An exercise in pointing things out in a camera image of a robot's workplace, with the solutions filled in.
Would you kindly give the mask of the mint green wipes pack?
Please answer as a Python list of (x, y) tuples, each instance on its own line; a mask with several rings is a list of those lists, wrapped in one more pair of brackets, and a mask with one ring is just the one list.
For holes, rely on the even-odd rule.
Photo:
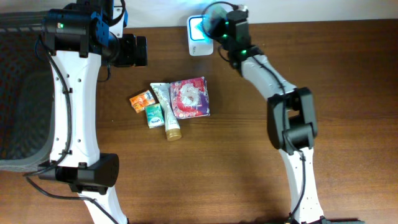
[(227, 30), (227, 11), (222, 2), (214, 2), (202, 12), (201, 30), (211, 39), (222, 37)]

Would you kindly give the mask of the orange tissue pack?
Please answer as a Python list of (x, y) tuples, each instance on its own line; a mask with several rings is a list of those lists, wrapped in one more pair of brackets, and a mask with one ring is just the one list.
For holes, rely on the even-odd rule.
[(144, 111), (147, 106), (155, 104), (155, 99), (149, 90), (133, 96), (129, 101), (136, 113), (140, 113), (141, 111)]

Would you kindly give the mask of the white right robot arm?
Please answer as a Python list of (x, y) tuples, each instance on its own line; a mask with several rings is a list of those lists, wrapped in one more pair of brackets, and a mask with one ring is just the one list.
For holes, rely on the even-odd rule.
[(317, 195), (313, 154), (318, 133), (312, 92), (284, 79), (251, 42), (248, 12), (235, 8), (215, 27), (230, 65), (267, 101), (267, 132), (285, 165), (291, 196), (287, 223), (326, 223)]

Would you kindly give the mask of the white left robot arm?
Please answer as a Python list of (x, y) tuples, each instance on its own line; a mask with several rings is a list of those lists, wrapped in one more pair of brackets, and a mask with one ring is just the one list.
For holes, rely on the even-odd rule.
[(76, 1), (51, 9), (39, 42), (53, 73), (54, 139), (34, 175), (67, 184), (95, 223), (127, 223), (116, 194), (119, 157), (102, 153), (96, 137), (96, 87), (101, 67), (144, 67), (147, 40), (125, 34), (126, 3)]

